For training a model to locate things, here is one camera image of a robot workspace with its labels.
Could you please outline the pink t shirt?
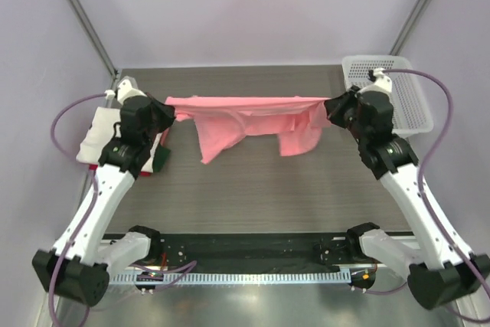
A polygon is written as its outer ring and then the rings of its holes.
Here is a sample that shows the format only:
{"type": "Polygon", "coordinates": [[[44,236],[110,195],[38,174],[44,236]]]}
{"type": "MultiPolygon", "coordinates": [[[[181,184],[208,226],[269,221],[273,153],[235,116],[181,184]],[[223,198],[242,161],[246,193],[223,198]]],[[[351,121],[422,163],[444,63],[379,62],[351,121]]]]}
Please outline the pink t shirt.
{"type": "Polygon", "coordinates": [[[192,120],[201,162],[210,163],[248,136],[275,135],[281,156],[312,151],[330,126],[327,97],[167,97],[179,122],[192,120]]]}

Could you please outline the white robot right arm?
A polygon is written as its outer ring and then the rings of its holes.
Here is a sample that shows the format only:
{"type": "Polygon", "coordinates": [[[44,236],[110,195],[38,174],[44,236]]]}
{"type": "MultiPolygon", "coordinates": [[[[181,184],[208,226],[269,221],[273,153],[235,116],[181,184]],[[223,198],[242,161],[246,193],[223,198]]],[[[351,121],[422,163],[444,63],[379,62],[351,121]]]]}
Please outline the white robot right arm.
{"type": "Polygon", "coordinates": [[[347,257],[382,262],[407,281],[414,299],[427,310],[485,285],[488,255],[475,254],[441,211],[410,144],[393,132],[388,95],[352,87],[324,105],[330,123],[352,134],[361,161],[396,201],[420,247],[414,250],[368,222],[347,230],[347,257]]]}

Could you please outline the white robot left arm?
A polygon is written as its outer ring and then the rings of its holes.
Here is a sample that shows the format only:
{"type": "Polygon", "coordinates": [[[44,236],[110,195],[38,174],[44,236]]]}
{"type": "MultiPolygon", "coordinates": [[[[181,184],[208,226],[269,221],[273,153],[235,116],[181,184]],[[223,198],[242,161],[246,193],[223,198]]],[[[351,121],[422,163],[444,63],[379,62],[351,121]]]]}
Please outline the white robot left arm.
{"type": "Polygon", "coordinates": [[[99,249],[119,203],[150,158],[156,136],[172,126],[175,109],[152,96],[137,94],[121,102],[113,135],[103,147],[92,185],[77,213],[50,250],[38,250],[31,264],[44,290],[93,307],[112,276],[133,263],[156,264],[163,254],[161,234],[135,226],[99,249]]]}

